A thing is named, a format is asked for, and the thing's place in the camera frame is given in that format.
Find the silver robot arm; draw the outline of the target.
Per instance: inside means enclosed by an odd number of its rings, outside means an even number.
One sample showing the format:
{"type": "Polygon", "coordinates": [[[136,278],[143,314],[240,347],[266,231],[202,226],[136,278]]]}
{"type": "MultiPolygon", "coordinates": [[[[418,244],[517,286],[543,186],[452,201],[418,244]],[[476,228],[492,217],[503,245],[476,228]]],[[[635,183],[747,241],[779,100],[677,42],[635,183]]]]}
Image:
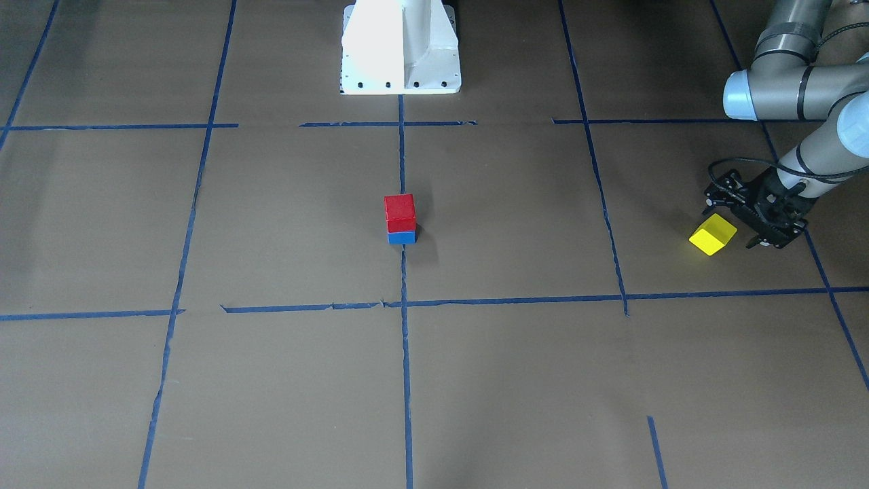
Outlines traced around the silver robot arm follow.
{"type": "Polygon", "coordinates": [[[717,183],[727,206],[754,227],[784,228],[817,199],[867,171],[867,58],[817,66],[829,1],[778,1],[748,69],[730,74],[723,107],[733,120],[819,121],[820,127],[741,188],[717,183]]]}

